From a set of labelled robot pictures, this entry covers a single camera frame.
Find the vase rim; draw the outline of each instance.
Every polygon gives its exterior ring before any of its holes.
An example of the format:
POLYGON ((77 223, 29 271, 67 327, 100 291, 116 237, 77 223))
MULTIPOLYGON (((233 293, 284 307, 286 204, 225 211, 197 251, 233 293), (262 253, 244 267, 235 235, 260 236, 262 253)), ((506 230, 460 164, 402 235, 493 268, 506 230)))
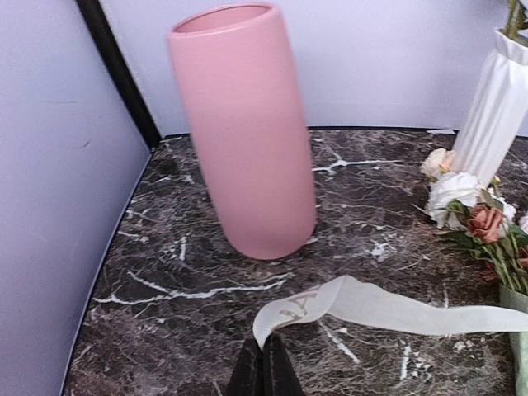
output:
POLYGON ((250 26, 261 20, 265 20, 269 17, 273 17, 274 14, 280 12, 275 4, 268 2, 241 2, 235 4, 229 4, 226 6, 211 8, 210 10, 199 12, 193 16, 188 17, 187 19, 176 24, 171 30, 170 36, 177 37, 194 37, 194 36, 203 36, 203 35, 213 35, 225 31, 233 31, 241 29, 247 26, 250 26), (214 26, 210 28, 198 28, 186 30, 185 27, 189 26, 195 21, 199 21, 206 17, 213 16, 214 14, 220 14, 223 12, 229 12, 232 10, 237 10, 240 8, 262 8, 262 13, 256 14, 254 16, 246 16, 240 18, 238 21, 229 21, 227 23, 222 23, 219 26, 214 26))
MULTIPOLYGON (((528 42, 525 36, 519 36, 528 42)), ((495 29, 495 48, 504 57, 522 66, 528 66, 528 46, 506 37, 502 29, 495 29)))

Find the green vase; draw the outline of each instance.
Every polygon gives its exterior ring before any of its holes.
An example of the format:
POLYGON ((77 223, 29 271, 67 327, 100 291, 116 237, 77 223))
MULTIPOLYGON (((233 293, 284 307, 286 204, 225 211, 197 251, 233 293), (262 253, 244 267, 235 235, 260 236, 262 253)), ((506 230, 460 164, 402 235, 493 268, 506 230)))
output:
MULTIPOLYGON (((501 285, 501 306, 528 314, 528 296, 501 285)), ((511 332, 511 348, 516 362, 516 396, 528 396, 528 332, 511 332)))

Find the pink vase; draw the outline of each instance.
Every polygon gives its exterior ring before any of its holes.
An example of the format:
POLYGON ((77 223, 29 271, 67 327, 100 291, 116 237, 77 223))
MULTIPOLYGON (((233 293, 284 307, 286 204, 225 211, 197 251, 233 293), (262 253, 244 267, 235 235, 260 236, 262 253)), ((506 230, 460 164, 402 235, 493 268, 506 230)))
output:
POLYGON ((216 8, 168 36, 200 168, 230 243, 275 259, 314 231, 314 176, 295 63, 280 10, 216 8))

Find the flower bouquet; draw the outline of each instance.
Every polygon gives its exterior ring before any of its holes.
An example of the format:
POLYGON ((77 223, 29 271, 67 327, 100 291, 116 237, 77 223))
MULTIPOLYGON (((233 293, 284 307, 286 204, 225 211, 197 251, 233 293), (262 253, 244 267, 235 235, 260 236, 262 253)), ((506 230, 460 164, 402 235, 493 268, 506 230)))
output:
MULTIPOLYGON (((519 224, 516 209, 500 195, 500 179, 484 186, 466 172, 452 172, 455 152, 439 148, 422 164, 431 183, 425 211, 444 229, 442 236, 486 265, 484 276, 499 279, 504 308, 528 313, 528 215, 519 224)), ((528 396, 528 333, 512 333, 517 396, 528 396)))

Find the white rose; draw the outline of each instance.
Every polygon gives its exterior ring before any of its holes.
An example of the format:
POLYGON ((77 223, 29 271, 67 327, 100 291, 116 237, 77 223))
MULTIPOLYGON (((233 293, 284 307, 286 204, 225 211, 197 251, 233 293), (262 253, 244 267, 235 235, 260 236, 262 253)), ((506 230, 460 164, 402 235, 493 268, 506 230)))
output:
POLYGON ((436 221, 439 229, 465 229, 455 214, 448 213, 446 207, 451 201, 458 200, 462 205, 473 208, 477 205, 481 189, 477 177, 469 173, 449 172, 441 175, 431 186, 426 212, 436 221))
POLYGON ((528 233, 528 212, 526 212, 525 215, 521 217, 521 220, 519 220, 519 227, 521 227, 525 233, 528 233))
POLYGON ((449 171, 454 159, 454 151, 447 151, 445 148, 438 148, 431 151, 429 156, 422 163, 420 172, 427 177, 438 179, 443 172, 449 171))
POLYGON ((502 197, 497 198, 497 200, 502 203, 502 214, 504 215, 504 219, 507 220, 509 224, 513 223, 513 218, 517 213, 515 206, 508 204, 502 197))

